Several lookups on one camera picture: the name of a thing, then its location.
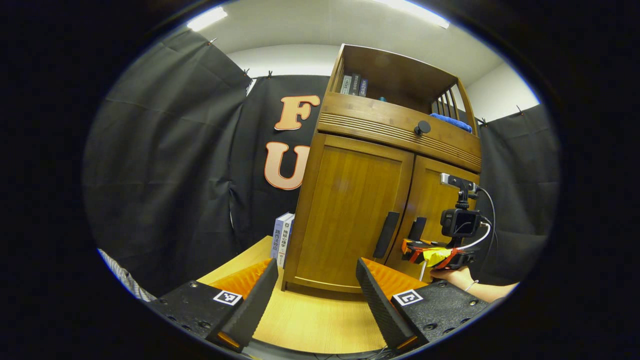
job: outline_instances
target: white cable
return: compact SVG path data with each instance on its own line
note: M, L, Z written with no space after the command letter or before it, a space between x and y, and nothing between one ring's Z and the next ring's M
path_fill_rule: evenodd
M427 267L427 259L425 259L422 262L422 270L420 270L420 279L418 279L418 280L422 281L422 276L424 275L424 268L426 268L426 267Z
M463 250L463 249L466 249L466 248L468 248L468 247L474 246L475 244L479 243L480 241L483 241L483 240L484 240L484 238L486 238L486 237L489 235L489 233L491 232L491 225L487 224L486 222L481 222L481 223L480 223L480 226L486 226L486 227L488 227L488 229L486 230L486 234L484 234L484 236L483 236L483 237L481 237L480 239L478 239L478 240L476 240L476 241L474 241L474 242L470 243L469 245L465 245L465 246L463 246L463 247L458 247L458 250Z

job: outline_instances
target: blue towel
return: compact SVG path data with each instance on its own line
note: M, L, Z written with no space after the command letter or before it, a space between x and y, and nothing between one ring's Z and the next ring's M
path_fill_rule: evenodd
M430 116L436 118L436 119L440 119L442 121L446 121L448 123L450 123L451 125L454 126L458 126L460 129L462 130L467 130L469 133L472 132L471 127L467 124L465 124L464 122L460 121L460 120L456 120L456 119L452 119L450 117L444 116L444 115L440 115L440 114L436 114L436 113L432 113Z

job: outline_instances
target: black backdrop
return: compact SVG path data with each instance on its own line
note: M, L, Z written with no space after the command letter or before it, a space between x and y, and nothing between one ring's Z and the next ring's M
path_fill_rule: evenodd
M551 230L561 175L559 142L542 105L479 125L478 133L480 185L495 205L497 237L482 242L470 270L481 283L513 284L531 270ZM477 209L493 221L483 192Z
M293 150L311 145L320 105L310 106L306 120L298 115L299 129L280 131L274 126L282 114L282 98L316 95L322 101L328 82L328 76L273 76L258 78L249 92L231 151L232 218L236 238L244 247L271 235L276 217L296 212L300 188L283 190L265 178L266 144L289 146L282 156L280 175L291 177L298 159Z
M98 247L163 295L242 249L228 159L250 79L200 34L174 33L111 89L87 139L83 186Z

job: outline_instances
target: cabinet door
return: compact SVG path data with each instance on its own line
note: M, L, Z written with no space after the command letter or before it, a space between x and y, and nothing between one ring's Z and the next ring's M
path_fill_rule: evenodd
M480 176L477 174L423 156L416 156L406 211L385 263L390 268L414 277L420 276L422 264L411 264L409 261L402 260L401 250L403 239L409 236L413 221L418 217L427 218L422 239L443 243L451 241L451 238L442 234L440 216L443 210L455 208L459 190L440 184L440 173L442 172L473 181L476 184L480 180ZM474 209L476 201L469 200L469 206L470 209ZM425 270L422 280L429 281L428 269Z
M412 153L316 134L300 191L285 281L359 292L357 259L372 255L389 211L402 216ZM384 262L400 221L389 241Z

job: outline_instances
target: ceiling light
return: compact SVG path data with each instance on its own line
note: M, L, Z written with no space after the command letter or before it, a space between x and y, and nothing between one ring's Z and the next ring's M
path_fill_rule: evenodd
M445 29L449 27L449 21L446 21L441 16L436 15L435 13L432 13L431 11L421 6L410 3L408 1L405 1L405 0L372 0L372 1L385 4L390 8L394 8L396 10L412 13L425 21L432 22L433 24L439 25Z
M199 31L225 17L227 13L219 6L196 16L187 24L187 27L193 31Z

